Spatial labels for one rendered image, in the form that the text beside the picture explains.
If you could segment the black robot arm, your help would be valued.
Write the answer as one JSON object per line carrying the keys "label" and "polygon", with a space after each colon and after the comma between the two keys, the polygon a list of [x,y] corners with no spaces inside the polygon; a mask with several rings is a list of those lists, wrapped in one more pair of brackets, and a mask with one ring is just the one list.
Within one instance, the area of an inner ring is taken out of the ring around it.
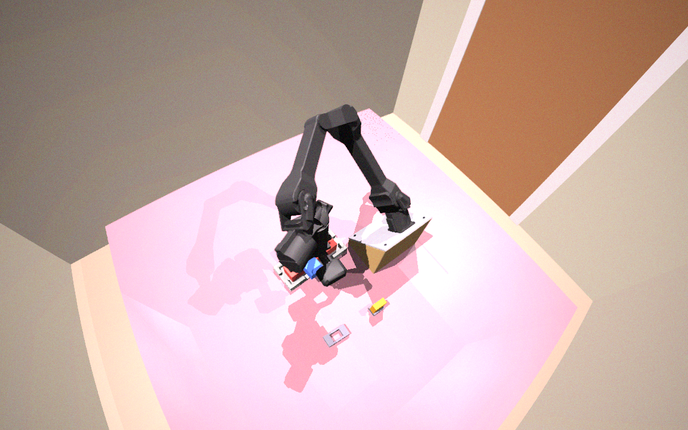
{"label": "black robot arm", "polygon": [[[386,214],[387,231],[403,234],[416,224],[409,215],[411,200],[398,185],[386,179],[361,136],[361,121],[353,106],[343,105],[315,115],[304,124],[304,132],[288,177],[275,198],[281,230],[287,232],[275,248],[279,262],[290,272],[301,273],[313,259],[317,243],[328,236],[328,214],[333,206],[317,199],[316,169],[325,136],[346,145],[361,173],[370,183],[373,206]],[[302,219],[290,217],[302,215]]]}

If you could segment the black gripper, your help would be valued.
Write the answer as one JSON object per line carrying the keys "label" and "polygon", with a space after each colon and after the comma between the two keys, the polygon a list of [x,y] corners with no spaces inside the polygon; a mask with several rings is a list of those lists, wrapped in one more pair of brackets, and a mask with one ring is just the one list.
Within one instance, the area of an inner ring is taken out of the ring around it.
{"label": "black gripper", "polygon": [[330,244],[328,244],[328,241],[331,239],[332,236],[328,234],[327,239],[321,243],[317,243],[316,251],[313,253],[313,258],[318,257],[323,264],[323,266],[316,271],[316,275],[318,276],[322,285],[326,287],[332,285],[335,281],[341,280],[342,277],[346,276],[347,272],[346,267],[342,264],[339,258],[332,260],[332,258],[327,254],[327,250],[331,248]]}

